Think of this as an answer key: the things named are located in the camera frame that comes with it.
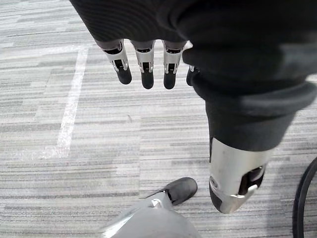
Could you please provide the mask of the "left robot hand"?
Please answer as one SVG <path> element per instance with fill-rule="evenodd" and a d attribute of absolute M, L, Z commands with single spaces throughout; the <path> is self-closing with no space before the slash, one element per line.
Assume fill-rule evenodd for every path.
<path fill-rule="evenodd" d="M 204 99 L 210 136 L 210 195 L 224 214 L 260 187 L 271 153 L 317 87 L 314 0 L 74 0 L 102 49 L 189 41 L 188 83 Z"/>

